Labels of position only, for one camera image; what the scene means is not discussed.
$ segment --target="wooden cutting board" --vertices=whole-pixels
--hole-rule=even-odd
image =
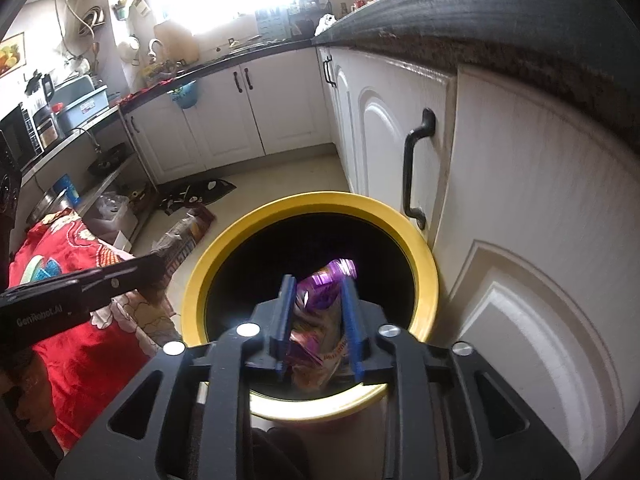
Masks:
[[[154,27],[154,35],[164,45],[168,59],[172,61],[185,60],[192,64],[200,57],[198,42],[190,30],[172,20],[158,23]]]

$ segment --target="cabinet handle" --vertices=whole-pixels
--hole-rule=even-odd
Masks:
[[[254,86],[251,84],[251,81],[249,80],[249,69],[248,68],[244,69],[244,77],[246,78],[246,83],[249,85],[249,90],[253,90]]]
[[[327,56],[326,59],[322,62],[322,66],[324,67],[324,80],[327,83],[329,83],[329,85],[336,88],[338,85],[334,81],[331,81],[331,76],[329,72],[329,63],[331,63],[333,60],[334,60],[333,57]]]
[[[137,134],[140,133],[140,130],[136,126],[136,122],[133,120],[133,116],[131,116],[131,126],[133,127],[133,129],[136,131]]]
[[[240,88],[240,82],[238,81],[238,72],[234,72],[234,80],[236,82],[236,88],[238,88],[238,91],[242,93],[242,89]]]
[[[404,140],[404,163],[402,165],[402,209],[409,218],[415,218],[420,231],[427,227],[427,217],[419,207],[411,207],[411,188],[414,179],[414,149],[416,143],[436,133],[436,116],[430,108],[422,111],[422,124],[411,130]]]

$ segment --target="black countertop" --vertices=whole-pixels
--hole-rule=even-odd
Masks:
[[[616,0],[375,0],[314,39],[537,86],[640,154],[640,32]]]
[[[301,48],[312,47],[311,40],[291,40],[283,41],[281,43],[270,44],[261,48],[256,48],[251,52],[243,52],[240,54],[227,55],[221,59],[213,60],[210,62],[202,63],[187,69],[187,72],[176,77],[166,84],[158,84],[151,87],[144,93],[136,95],[132,100],[121,103],[120,110],[122,113],[127,114],[132,110],[135,110],[139,106],[148,103],[152,99],[159,95],[166,94],[170,90],[175,90],[182,85],[185,85],[194,79],[220,72],[221,70],[237,66],[240,63],[247,63],[260,57],[272,56],[273,54],[279,54],[281,52],[288,52],[289,50],[299,50]]]

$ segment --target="purple plastic wrapper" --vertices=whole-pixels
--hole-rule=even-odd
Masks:
[[[303,390],[320,389],[347,356],[340,297],[346,276],[356,278],[353,261],[333,260],[298,283],[287,361]]]

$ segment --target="picture frame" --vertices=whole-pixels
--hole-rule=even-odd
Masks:
[[[27,64],[24,32],[0,41],[0,78]]]

